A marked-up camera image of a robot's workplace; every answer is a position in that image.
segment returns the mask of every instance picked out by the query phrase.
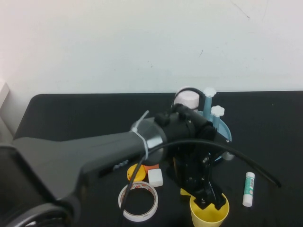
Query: yellow object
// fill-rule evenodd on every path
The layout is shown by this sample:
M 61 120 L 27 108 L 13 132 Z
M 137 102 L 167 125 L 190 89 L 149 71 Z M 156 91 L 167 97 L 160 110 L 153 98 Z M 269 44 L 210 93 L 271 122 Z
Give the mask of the yellow object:
M 190 212 L 195 227 L 218 227 L 222 224 L 229 212 L 229 203 L 227 198 L 226 204 L 217 210 L 213 204 L 210 204 L 204 210 L 200 209 L 194 202 L 195 197 L 190 197 Z
M 137 164 L 134 164 L 133 166 L 129 167 L 129 169 L 127 170 L 127 179 L 130 180 L 133 173 L 134 173 L 134 169 L 137 167 Z M 144 178 L 146 177 L 146 172 L 144 167 L 141 165 L 139 168 L 139 171 L 137 172 L 136 177 L 134 178 L 134 182 L 135 181 L 142 181 Z
M 185 191 L 183 188 L 180 189 L 180 195 L 188 195 L 191 196 L 187 191 Z

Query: white wall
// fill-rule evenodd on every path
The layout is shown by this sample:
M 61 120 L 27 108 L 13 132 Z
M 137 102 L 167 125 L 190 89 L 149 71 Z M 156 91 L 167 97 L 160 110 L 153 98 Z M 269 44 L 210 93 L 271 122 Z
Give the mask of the white wall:
M 0 77 L 11 90 L 1 116 L 15 132 L 39 93 L 302 90 L 302 6 L 0 0 Z

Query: gray plastic housing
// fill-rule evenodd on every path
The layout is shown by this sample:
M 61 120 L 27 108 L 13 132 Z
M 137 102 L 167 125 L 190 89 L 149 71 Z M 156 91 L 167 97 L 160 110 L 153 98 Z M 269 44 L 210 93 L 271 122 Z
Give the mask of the gray plastic housing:
M 149 148 L 166 142 L 153 118 L 143 120 L 138 132 Z M 20 138 L 13 145 L 54 199 L 72 207 L 75 220 L 80 216 L 80 191 L 86 183 L 97 180 L 100 171 L 145 152 L 143 140 L 132 131 L 63 142 Z M 166 150 L 160 149 L 146 164 L 159 163 L 165 156 Z

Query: white cube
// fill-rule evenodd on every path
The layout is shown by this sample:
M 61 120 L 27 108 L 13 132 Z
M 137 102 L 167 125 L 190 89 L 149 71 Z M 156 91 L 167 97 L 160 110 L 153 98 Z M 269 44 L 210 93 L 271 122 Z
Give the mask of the white cube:
M 163 185 L 163 177 L 161 169 L 150 169 L 148 172 L 148 181 L 151 186 L 159 187 Z

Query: white knob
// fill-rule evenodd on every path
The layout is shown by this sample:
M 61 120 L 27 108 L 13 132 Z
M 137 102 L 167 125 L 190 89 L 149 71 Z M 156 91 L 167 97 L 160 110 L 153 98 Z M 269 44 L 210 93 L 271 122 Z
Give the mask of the white knob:
M 224 115 L 225 109 L 223 107 L 220 107 L 219 105 L 213 106 L 210 113 L 215 117 L 221 117 Z
M 214 97 L 215 94 L 217 94 L 217 91 L 213 87 L 207 87 L 203 90 L 203 93 L 206 97 Z

